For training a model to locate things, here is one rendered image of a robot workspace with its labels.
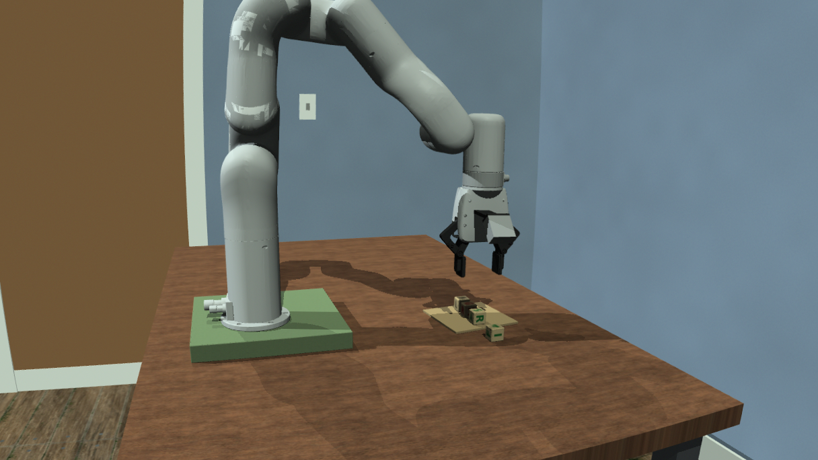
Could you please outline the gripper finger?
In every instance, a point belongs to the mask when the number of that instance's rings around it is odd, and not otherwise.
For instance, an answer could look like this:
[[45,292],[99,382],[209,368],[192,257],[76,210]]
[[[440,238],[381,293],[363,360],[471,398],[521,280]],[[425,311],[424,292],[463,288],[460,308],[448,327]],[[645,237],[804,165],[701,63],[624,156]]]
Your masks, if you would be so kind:
[[469,243],[462,242],[457,239],[457,243],[453,243],[451,240],[451,235],[454,231],[457,231],[457,220],[454,220],[450,226],[448,226],[444,231],[441,231],[439,237],[443,242],[452,250],[452,253],[455,254],[454,256],[454,270],[460,278],[463,278],[466,275],[466,257],[463,256],[466,248],[468,247]]
[[[520,235],[520,231],[518,231],[515,227],[514,227],[514,230],[515,230],[515,234],[516,234],[516,238],[515,238],[515,240],[516,240],[518,238],[518,236]],[[515,240],[513,240],[513,241],[515,241]],[[504,268],[504,256],[507,253],[507,250],[512,246],[513,241],[512,241],[512,243],[494,244],[495,250],[493,250],[493,253],[492,253],[492,271],[495,272],[495,274],[501,275],[501,268],[502,269]]]

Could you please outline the beige flat mat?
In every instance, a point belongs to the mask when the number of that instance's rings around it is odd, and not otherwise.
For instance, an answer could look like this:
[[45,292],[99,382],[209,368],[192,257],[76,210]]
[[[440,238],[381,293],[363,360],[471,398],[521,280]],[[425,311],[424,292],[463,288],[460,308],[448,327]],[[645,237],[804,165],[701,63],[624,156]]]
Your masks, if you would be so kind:
[[487,312],[485,324],[473,325],[470,323],[469,318],[464,318],[461,314],[459,314],[459,311],[457,311],[454,306],[424,309],[422,312],[426,313],[426,315],[433,318],[438,323],[445,325],[447,329],[450,329],[455,334],[485,330],[487,324],[493,323],[498,323],[500,325],[518,324],[518,321],[504,315],[500,311],[497,311],[486,304],[482,304],[482,302],[477,302],[474,304],[477,305],[477,308],[481,308]]

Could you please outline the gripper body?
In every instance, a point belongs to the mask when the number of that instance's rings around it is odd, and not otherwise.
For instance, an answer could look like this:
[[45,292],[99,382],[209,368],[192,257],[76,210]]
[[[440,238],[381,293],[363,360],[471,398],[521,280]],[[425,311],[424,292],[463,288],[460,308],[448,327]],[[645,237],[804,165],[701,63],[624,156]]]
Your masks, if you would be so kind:
[[[457,231],[452,237],[466,243],[488,242],[482,224],[482,217],[475,215],[474,210],[491,210],[494,213],[508,213],[508,200],[505,188],[475,188],[458,186],[457,196],[452,212],[452,222],[457,220]],[[459,232],[459,234],[458,234]]]

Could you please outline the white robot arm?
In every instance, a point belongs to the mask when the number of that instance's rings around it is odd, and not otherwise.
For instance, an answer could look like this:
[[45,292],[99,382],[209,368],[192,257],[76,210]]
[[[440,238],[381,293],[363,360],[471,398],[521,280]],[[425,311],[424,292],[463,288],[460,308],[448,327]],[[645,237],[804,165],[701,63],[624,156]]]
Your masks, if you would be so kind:
[[223,312],[222,324],[243,332],[289,321],[289,310],[281,307],[278,241],[281,37],[346,45],[372,80],[419,121],[422,143],[440,153],[463,152],[463,186],[500,188],[510,181],[503,172],[505,119],[468,114],[371,0],[243,0],[229,37],[229,154],[220,175],[229,295],[204,299],[205,311]]

